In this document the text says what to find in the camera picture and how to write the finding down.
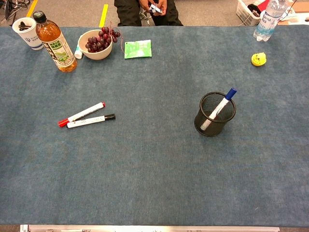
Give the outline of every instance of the cable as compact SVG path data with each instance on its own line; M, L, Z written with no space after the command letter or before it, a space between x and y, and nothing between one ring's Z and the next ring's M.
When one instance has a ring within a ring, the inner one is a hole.
M289 12L286 14L286 16L288 16L288 14L290 13L290 11L291 11L293 5L295 4L295 2L293 2L293 4L291 5L291 8L290 8Z
M246 21L247 21L250 17L251 17L251 15L249 15L249 16L246 18L246 20L245 20L245 21L243 21L243 23L242 23L242 24L244 24L244 23L245 23L245 22L246 22Z
M5 19L5 17L3 17L2 20L0 21L0 24L2 24L2 23L4 23L5 21L8 21L8 20L11 19L12 17L14 17L14 15L15 15L18 11L20 11L21 9L23 9L23 8L28 8L28 5L29 5L30 1L27 0L27 3L26 3L25 0L19 0L19 1L18 1L18 4L16 4L16 2L11 2L11 3L12 3L12 5L15 5L15 6L17 6L17 7L14 8L14 9L12 9L12 10L10 11L10 14L9 14L8 19Z

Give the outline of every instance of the white basket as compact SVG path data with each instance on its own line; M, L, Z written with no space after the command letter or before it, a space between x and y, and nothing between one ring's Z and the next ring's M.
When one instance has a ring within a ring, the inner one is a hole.
M256 0L238 0L236 14L246 26L255 26L260 22L260 17L256 17L248 9L248 5L253 4Z

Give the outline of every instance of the paper cup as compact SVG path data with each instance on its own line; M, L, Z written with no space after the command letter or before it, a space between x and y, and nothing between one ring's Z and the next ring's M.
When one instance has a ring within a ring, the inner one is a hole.
M31 27L27 30L19 30L18 25L20 25L20 22L24 22L27 26ZM44 46L35 31L36 24L37 23L33 18L24 17L16 20L13 23L12 28L33 50L40 50Z

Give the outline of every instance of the red marker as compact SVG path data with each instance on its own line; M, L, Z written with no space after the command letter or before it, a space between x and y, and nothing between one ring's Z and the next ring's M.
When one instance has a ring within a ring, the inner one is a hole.
M73 115L71 117L68 117L68 118L66 118L64 120L59 121L58 125L60 127L64 127L64 126L67 125L68 122L76 121L76 120L78 120L78 119L80 119L80 118L82 118L82 117L84 117L84 116L86 116L88 114L91 114L91 113L93 113L93 112L95 112L95 111L97 111L99 109L102 109L104 107L105 107L105 102L100 102L100 103L98 103L98 104L96 104L94 106L91 106L90 108L85 109L85 110L83 110L83 111L81 111L81 112L79 112L79 113L77 113L77 114L75 114L75 115Z

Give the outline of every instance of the bowl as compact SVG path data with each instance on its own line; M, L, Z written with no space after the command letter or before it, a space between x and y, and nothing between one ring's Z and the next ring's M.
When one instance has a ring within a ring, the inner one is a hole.
M82 53L85 56L87 56L89 59L95 59L95 60L104 59L112 51L112 42L111 42L111 44L107 48L105 48L103 51L94 52L94 53L88 52L88 49L85 47L85 45L88 42L88 38L93 37L93 36L97 37L99 31L100 31L99 29L87 31L86 33L82 34L78 40L78 46L80 47Z

